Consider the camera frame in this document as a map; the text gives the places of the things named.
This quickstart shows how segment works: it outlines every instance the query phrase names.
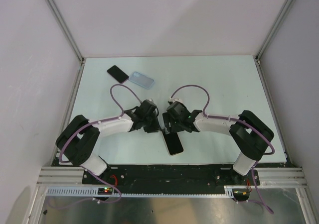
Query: black mounting plate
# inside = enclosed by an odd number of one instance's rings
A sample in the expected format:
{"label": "black mounting plate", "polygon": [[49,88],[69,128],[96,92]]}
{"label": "black mounting plate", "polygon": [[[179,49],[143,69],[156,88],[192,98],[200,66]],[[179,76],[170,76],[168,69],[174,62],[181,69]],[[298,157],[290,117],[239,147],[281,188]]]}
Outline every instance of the black mounting plate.
{"label": "black mounting plate", "polygon": [[[247,179],[236,184],[231,179],[232,165],[110,165],[111,169],[100,178],[110,184],[115,183],[111,175],[118,180],[120,191],[126,194],[171,194],[171,195],[205,195],[224,194],[224,186],[246,186]],[[257,185],[260,184],[255,170]],[[248,173],[253,184],[254,177]],[[88,172],[84,172],[82,184],[99,185]]]}

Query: phone case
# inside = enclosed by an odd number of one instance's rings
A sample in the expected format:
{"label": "phone case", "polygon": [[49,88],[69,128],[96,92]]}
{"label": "phone case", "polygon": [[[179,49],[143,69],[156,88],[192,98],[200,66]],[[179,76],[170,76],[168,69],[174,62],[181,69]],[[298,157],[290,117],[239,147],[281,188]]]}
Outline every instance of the phone case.
{"label": "phone case", "polygon": [[142,86],[143,88],[145,89],[150,89],[155,81],[154,79],[140,73],[140,72],[137,72],[137,71],[134,71],[130,77],[129,77],[129,81],[139,85],[139,86]]}

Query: black smartphone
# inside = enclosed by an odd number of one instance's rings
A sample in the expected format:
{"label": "black smartphone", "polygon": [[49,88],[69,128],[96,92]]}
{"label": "black smartphone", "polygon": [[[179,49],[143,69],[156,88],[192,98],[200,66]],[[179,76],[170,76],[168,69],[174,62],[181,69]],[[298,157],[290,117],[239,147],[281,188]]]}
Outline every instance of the black smartphone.
{"label": "black smartphone", "polygon": [[170,155],[176,155],[184,151],[183,146],[179,140],[177,133],[165,133],[165,130],[162,130],[164,140]]}
{"label": "black smartphone", "polygon": [[129,78],[129,76],[117,66],[112,66],[107,72],[121,84]]}

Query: white wall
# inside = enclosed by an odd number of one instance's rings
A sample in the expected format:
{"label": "white wall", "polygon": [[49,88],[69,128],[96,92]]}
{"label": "white wall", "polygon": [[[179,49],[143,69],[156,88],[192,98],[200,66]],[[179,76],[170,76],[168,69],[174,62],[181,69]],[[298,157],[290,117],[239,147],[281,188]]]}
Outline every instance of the white wall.
{"label": "white wall", "polygon": [[285,0],[55,0],[88,56],[256,55]]}
{"label": "white wall", "polygon": [[319,208],[319,0],[296,0],[261,64],[288,152]]}
{"label": "white wall", "polygon": [[0,0],[0,27],[0,223],[18,224],[79,64],[44,0]]}

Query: metal floor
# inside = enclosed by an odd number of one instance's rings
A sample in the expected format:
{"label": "metal floor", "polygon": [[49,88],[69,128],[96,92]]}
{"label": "metal floor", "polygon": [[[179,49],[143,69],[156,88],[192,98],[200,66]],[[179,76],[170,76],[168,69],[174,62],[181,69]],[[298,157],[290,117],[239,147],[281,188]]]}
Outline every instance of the metal floor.
{"label": "metal floor", "polygon": [[[236,204],[216,198],[123,198],[114,204],[86,201],[65,210],[47,209],[41,224],[305,224],[295,189],[264,189],[261,193],[274,210],[254,203]],[[62,207],[81,198],[55,197]],[[253,189],[250,199],[258,200]]]}

